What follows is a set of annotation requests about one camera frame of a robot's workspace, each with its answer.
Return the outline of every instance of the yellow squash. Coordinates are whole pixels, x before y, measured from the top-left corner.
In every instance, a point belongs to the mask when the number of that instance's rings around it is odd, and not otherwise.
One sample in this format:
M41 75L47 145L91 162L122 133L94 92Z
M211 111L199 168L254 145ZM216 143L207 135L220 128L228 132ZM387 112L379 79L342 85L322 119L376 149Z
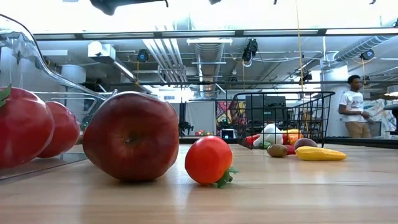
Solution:
M319 147L302 146L295 152L304 161L340 161L347 158L343 152Z

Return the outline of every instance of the air vent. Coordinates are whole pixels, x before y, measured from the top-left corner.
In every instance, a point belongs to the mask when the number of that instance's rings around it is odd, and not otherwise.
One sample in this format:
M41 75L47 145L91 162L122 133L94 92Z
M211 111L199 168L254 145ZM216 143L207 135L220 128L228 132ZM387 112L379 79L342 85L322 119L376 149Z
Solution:
M165 100L174 100L175 97L174 96L164 96L163 99L165 99Z

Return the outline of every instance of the white column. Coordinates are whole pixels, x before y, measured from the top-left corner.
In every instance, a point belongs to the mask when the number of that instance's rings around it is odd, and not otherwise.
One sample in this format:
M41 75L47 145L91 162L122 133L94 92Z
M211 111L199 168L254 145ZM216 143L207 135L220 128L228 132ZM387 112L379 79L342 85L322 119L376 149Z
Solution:
M61 74L63 77L76 83L83 83L86 81L86 69L78 65L64 65L62 66ZM81 91L68 88L68 91L74 93L81 93ZM83 95L68 95L71 98L83 98ZM79 122L82 122L85 115L81 112L84 111L85 101L84 100L66 100L67 108L77 117Z
M322 73L323 81L347 81L348 67L344 65L338 68L332 68L330 70L324 70ZM343 117L338 113L338 107L340 98L343 93L349 90L347 84L322 84L322 91L333 91L336 94L333 95L329 101L329 97L325 99L325 106L330 105L329 110L329 122L326 136L327 137L346 137L348 135L347 128L343 122Z

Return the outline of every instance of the white t-shirt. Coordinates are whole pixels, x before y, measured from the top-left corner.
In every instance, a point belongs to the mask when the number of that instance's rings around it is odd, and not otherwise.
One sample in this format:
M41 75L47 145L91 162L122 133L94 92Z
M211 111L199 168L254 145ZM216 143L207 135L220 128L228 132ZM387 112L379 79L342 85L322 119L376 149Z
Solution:
M340 99L340 105L345 105L348 111L363 111L363 95L362 93L347 91ZM362 115L342 115L344 122L356 121L366 122Z

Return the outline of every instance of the red apple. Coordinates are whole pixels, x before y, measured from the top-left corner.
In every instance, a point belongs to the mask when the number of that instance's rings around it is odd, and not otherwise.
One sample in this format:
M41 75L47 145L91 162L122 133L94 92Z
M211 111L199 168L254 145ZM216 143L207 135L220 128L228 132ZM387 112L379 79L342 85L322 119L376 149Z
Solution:
M148 181L174 164L178 140L177 115L168 102L127 91L98 108L83 135L83 150L116 179Z
M55 122L54 135L50 144L38 155L39 158L58 156L71 149L80 135L80 126L76 116L58 102L45 103Z
M50 143L54 120L35 94L0 88L0 170L30 162Z

